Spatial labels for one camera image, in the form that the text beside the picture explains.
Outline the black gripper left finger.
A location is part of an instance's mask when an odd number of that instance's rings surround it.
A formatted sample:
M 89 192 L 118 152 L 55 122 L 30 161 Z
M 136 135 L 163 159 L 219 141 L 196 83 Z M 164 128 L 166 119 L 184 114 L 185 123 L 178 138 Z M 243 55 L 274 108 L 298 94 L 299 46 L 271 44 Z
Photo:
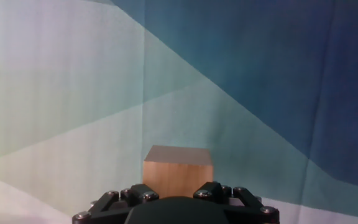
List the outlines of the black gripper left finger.
M 159 199 L 159 194 L 145 184 L 135 184 L 121 191 L 110 190 L 91 208 L 72 217 L 72 224 L 125 224 L 132 209 Z

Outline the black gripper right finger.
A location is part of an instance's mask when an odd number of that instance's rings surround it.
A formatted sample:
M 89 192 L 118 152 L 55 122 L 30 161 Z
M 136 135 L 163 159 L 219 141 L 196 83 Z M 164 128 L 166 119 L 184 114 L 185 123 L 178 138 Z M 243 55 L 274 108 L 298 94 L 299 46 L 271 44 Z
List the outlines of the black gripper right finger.
M 214 205 L 229 223 L 280 224 L 277 208 L 263 205 L 245 187 L 229 187 L 219 182 L 206 182 L 193 193 L 193 198 Z

